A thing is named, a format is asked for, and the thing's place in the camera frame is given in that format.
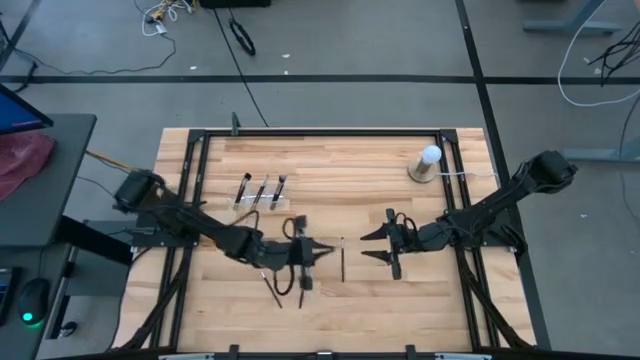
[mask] black metal frame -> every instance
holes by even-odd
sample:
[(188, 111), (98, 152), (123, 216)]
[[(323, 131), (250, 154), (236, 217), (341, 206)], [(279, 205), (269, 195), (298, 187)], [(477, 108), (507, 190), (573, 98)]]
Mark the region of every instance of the black metal frame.
[[(441, 129), (441, 130), (435, 130), (435, 129), (375, 129), (375, 128), (370, 128), (370, 129), (349, 129), (349, 128), (345, 128), (345, 129), (313, 129), (313, 128), (308, 128), (308, 129), (278, 129), (278, 128), (264, 128), (264, 129), (241, 129), (239, 136), (253, 136), (253, 137), (260, 137), (260, 136), (424, 136), (424, 137), (433, 137), (435, 139), (435, 143), (436, 145), (438, 145), (440, 148), (444, 149), (446, 145), (449, 145), (451, 148), (451, 152), (453, 154), (453, 161), (454, 161), (454, 167), (455, 167), (455, 171), (456, 172), (464, 172), (464, 167), (462, 164), (462, 155), (460, 153), (460, 146), (458, 144), (458, 138), (457, 138), (457, 132), (455, 129)], [(188, 144), (187, 144), (187, 148), (185, 150), (185, 158), (184, 158), (184, 162), (183, 162), (183, 167), (182, 167), (182, 174), (181, 174), (181, 179), (180, 179), (180, 186), (179, 186), (179, 191), (178, 194), (181, 197), (184, 197), (185, 192), (186, 192), (186, 187), (187, 187), (187, 183), (188, 183), (188, 179), (189, 179), (189, 172), (191, 169), (191, 162), (193, 159), (193, 153), (194, 153), (194, 149), (196, 146), (197, 142), (201, 142), (201, 152), (200, 152), (200, 159), (198, 162), (198, 171), (197, 171), (197, 175), (196, 175), (196, 183), (195, 183), (195, 187), (194, 187), (194, 194), (193, 194), (193, 206), (198, 206), (198, 204), (201, 201), (201, 196), (202, 196), (202, 187), (203, 187), (203, 183), (204, 183), (204, 173), (205, 173), (205, 168), (206, 168), (206, 163), (207, 163), (207, 158), (208, 158), (208, 149), (209, 149), (209, 144), (212, 140), (213, 137), (216, 136), (233, 136), (231, 133), (231, 129), (216, 129), (216, 130), (203, 130), (203, 129), (194, 129), (191, 130), (189, 132), (189, 136), (188, 136)], [(446, 156), (446, 151), (443, 151), (443, 156), (440, 160), (440, 166), (443, 172), (449, 172), (449, 164), (448, 164), (448, 159)], [(470, 195), (469, 195), (469, 189), (467, 187), (467, 182), (466, 182), (466, 177), (464, 174), (460, 174), (456, 176), (458, 179), (458, 186), (460, 189), (460, 194), (461, 194), (461, 198), (462, 198), (462, 206), (463, 207), (467, 207), (471, 205), (471, 199), (470, 199)], [(444, 193), (445, 193), (445, 199), (446, 199), (446, 203), (447, 203), (447, 209), (448, 210), (455, 210), (456, 209), (456, 203), (455, 203), (455, 198), (453, 195), (453, 186), (452, 186), (452, 182), (451, 182), (451, 176), (443, 176), (442, 178), (443, 180), (443, 187), (444, 187)], [(455, 249), (456, 252), (464, 252), (464, 249), (462, 248), (456, 248)], [(187, 263), (187, 266), (190, 266), (191, 263), (191, 256), (192, 256), (192, 249), (191, 248), (185, 248), (184, 249), (184, 253), (183, 253), (183, 258), (182, 261)], [(173, 267), (173, 262), (174, 262), (174, 257), (175, 257), (175, 249), (170, 248), (167, 250), (167, 256), (165, 258), (165, 264), (164, 264), (164, 268), (163, 268), (163, 277), (161, 280), (161, 286), (160, 286), (160, 291), (159, 291), (159, 298), (162, 296), (162, 294), (164, 294), (164, 292), (166, 291), (166, 287), (167, 284), (169, 282), (170, 279), (170, 275), (171, 275), (171, 271), (172, 271), (172, 267)], [(460, 261), (466, 261), (466, 260), (461, 260), (460, 256), (457, 256), (457, 261), (458, 261), (458, 267), (460, 268), (461, 266), (461, 262)], [(487, 278), (486, 278), (486, 272), (484, 269), (484, 263), (483, 263), (483, 259), (482, 259), (482, 254), (480, 252), (480, 250), (476, 250), (473, 252), (473, 262), (474, 262), (474, 268), (475, 268), (475, 272), (476, 275), (478, 277), (478, 281), (480, 282), (482, 288), (484, 289), (484, 291), (489, 292), (488, 289), (488, 283), (487, 283)], [(528, 269), (520, 269), (520, 271), (531, 271), (531, 268)], [(531, 280), (533, 280), (533, 273), (530, 273), (529, 278)], [(465, 306), (465, 313), (467, 316), (467, 325), (469, 327), (469, 336), (470, 336), (470, 341), (471, 341), (471, 345), (472, 345), (472, 350), (474, 352), (478, 351), (479, 349), (483, 348), (482, 347), (482, 343), (481, 343), (481, 339), (480, 339), (480, 332), (478, 329), (478, 322), (476, 319), (476, 312), (474, 309), (474, 303), (473, 303), (473, 293), (470, 289), (470, 287), (465, 283), (465, 281), (463, 280), (462, 276), (460, 277), (460, 284), (462, 287), (462, 294), (463, 294), (463, 300), (464, 300), (464, 306)], [(184, 311), (184, 297), (185, 297), (185, 293), (186, 293), (186, 281), (185, 283), (182, 285), (182, 287), (180, 288), (180, 290), (178, 291), (178, 295), (177, 295), (177, 299), (176, 299), (176, 306), (174, 308), (174, 313), (173, 313), (173, 321), (172, 321), (172, 325), (171, 325), (171, 336), (170, 336), (170, 340), (169, 340), (169, 346), (173, 347), (173, 348), (177, 348), (178, 346), (178, 340), (179, 340), (179, 334), (180, 334), (180, 326), (181, 326), (181, 321), (182, 321), (182, 313)], [(539, 299), (531, 299), (531, 298), (527, 298), (527, 303), (531, 304), (531, 303), (537, 303), (537, 306), (539, 305)], [(500, 343), (499, 343), (499, 336), (498, 336), (498, 332), (497, 329), (495, 327), (495, 324), (493, 324), (488, 316), (488, 314), (485, 311), (485, 321), (487, 322), (487, 328), (489, 329), (489, 342), (490, 342), (490, 346), (491, 347), (499, 347)], [(150, 345), (153, 346), (158, 346), (159, 345), (159, 338), (160, 338), (160, 332), (161, 332), (161, 326), (162, 326), (162, 321), (159, 321), (158, 324), (156, 325), (154, 332), (152, 333), (152, 338), (151, 338), (151, 343)], [(427, 356), (427, 353), (416, 353), (419, 354), (421, 356)], [(220, 356), (222, 354), (220, 353), (216, 353), (216, 357)], [(284, 354), (269, 354), (269, 357), (275, 356), (275, 357), (292, 357), (292, 356), (300, 356), (301, 354), (293, 354), (293, 353), (284, 353)], [(397, 357), (402, 357), (405, 358), (407, 357), (406, 353), (386, 353), (386, 354), (350, 354), (350, 355), (355, 355), (355, 356), (367, 356), (367, 357), (376, 357), (376, 358), (397, 358)]]

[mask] black floor stripe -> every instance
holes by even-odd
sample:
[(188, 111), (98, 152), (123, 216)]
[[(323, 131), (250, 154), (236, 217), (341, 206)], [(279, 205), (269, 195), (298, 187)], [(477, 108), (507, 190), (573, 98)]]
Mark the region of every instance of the black floor stripe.
[[(416, 84), (476, 84), (473, 76), (455, 75), (247, 75), (248, 83), (416, 83)], [(486, 85), (557, 85), (554, 77), (484, 77)], [(2, 83), (23, 83), (24, 75), (0, 75)], [(34, 84), (234, 84), (242, 83), (237, 75), (134, 75), (134, 76), (34, 76)], [(563, 85), (600, 85), (599, 78), (570, 77)], [(607, 85), (640, 85), (639, 78), (612, 78)]]
[[(456, 0), (456, 8), (458, 10), (458, 16), (460, 17), (460, 25), (462, 27), (465, 44), (467, 46), (469, 61), (471, 62), (473, 75), (476, 79), (476, 88), (478, 90), (478, 97), (480, 99), (480, 105), (482, 106), (482, 113), (484, 115), (487, 132), (489, 133), (489, 143), (491, 144), (491, 149), (493, 150), (493, 158), (498, 170), (500, 183), (502, 186), (504, 186), (509, 182), (510, 173), (507, 166), (506, 158), (504, 156), (504, 149), (502, 148), (502, 143), (500, 141), (500, 134), (498, 133), (498, 126), (496, 124), (496, 119), (493, 113), (493, 107), (491, 106), (491, 99), (489, 98), (487, 84), (482, 73), (478, 51), (475, 45), (475, 41), (473, 40), (471, 24), (469, 23), (469, 17), (467, 15), (467, 9), (464, 5), (464, 0)], [(520, 214), (517, 210), (517, 207), (514, 206), (513, 210), (509, 210), (512, 222), (516, 227), (519, 228), (519, 230), (521, 230), (522, 226), (520, 222)], [(530, 262), (520, 262), (518, 263), (518, 265), (520, 267), (522, 279), (528, 282), (528, 284), (523, 287), (527, 299), (529, 315), (531, 316), (531, 322), (536, 337), (536, 343), (539, 348), (550, 350), (551, 344), (549, 340), (549, 334), (544, 320), (544, 314), (542, 312), (542, 304), (540, 303), (540, 297), (535, 284), (533, 268)]]
[(24, 34), (24, 31), (27, 29), (27, 25), (29, 25), (29, 21), (31, 21), (31, 17), (35, 13), (41, 1), (42, 0), (32, 0), (31, 4), (29, 4), (27, 12), (22, 17), (22, 20), (20, 21), (20, 24), (18, 24), (16, 31), (13, 33), (13, 36), (11, 36), (11, 44), (5, 49), (5, 51), (2, 52), (2, 55), (0, 55), (0, 71), (4, 69), (7, 61), (9, 61), (9, 57), (13, 53), (14, 46), (18, 45), (22, 34)]

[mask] wooden tabletop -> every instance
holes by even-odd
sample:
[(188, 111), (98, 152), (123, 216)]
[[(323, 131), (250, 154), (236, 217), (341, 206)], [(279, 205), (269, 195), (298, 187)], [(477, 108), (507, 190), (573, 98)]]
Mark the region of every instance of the wooden tabletop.
[[(483, 130), (457, 130), (465, 170), (491, 173)], [(170, 186), (180, 180), (188, 131), (165, 129), (162, 136), (154, 171)], [(386, 208), (405, 212), (418, 226), (433, 221), (446, 208), (441, 177), (417, 184), (406, 172), (407, 163), (430, 143), (433, 138), (429, 137), (213, 138), (203, 210), (231, 222), (246, 211), (234, 212), (229, 206), (229, 194), (235, 194), (245, 172), (253, 175), (255, 185), (268, 174), (271, 187), (278, 175), (288, 175), (285, 200), (274, 211), (260, 208), (259, 229), (267, 237), (286, 241), (282, 222), (304, 214), (309, 236), (336, 246), (344, 237), (346, 282), (341, 282), (337, 251), (312, 269), (314, 289), (306, 293), (302, 309), (298, 309), (297, 284), (290, 295), (281, 297), (284, 309), (279, 309), (259, 270), (226, 258), (211, 240), (203, 239), (194, 251), (189, 274), (179, 350), (226, 352), (231, 344), (239, 344), (243, 352), (400, 352), (407, 344), (415, 344), (418, 351), (471, 350), (451, 248), (402, 255), (400, 281), (392, 280), (391, 269), (383, 262), (360, 254), (388, 249), (386, 240), (358, 240), (381, 225)], [(448, 159), (449, 168), (454, 169), (450, 154)], [(473, 202), (496, 189), (492, 176), (467, 179)], [(272, 188), (266, 193), (273, 193)], [(461, 207), (459, 197), (456, 201)], [(154, 306), (165, 252), (153, 249), (131, 269), (116, 346), (133, 335)], [(518, 334), (534, 343), (513, 254), (500, 247), (483, 248), (482, 253), (493, 301)], [(271, 280), (271, 273), (266, 274)], [(280, 287), (286, 286), (288, 271), (278, 273), (278, 278)], [(476, 312), (483, 344), (488, 345), (477, 301)], [(165, 321), (164, 343), (168, 328)]]

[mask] cylindrical base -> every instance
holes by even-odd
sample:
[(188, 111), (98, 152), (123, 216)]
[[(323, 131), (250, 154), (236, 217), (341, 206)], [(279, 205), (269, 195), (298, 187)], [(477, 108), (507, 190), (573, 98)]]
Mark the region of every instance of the cylindrical base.
[(420, 183), (426, 184), (429, 181), (436, 178), (438, 175), (437, 169), (435, 166), (431, 165), (425, 172), (420, 172), (419, 170), (424, 169), (424, 164), (421, 163), (422, 159), (415, 159), (409, 162), (409, 166), (407, 166), (407, 173), (411, 180)]

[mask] computer mouse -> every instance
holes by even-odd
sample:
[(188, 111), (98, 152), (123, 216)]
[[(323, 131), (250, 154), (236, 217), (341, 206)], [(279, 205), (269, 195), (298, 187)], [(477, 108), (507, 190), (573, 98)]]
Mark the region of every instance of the computer mouse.
[(40, 323), (47, 314), (49, 282), (36, 278), (27, 282), (18, 296), (18, 314), (27, 325)]

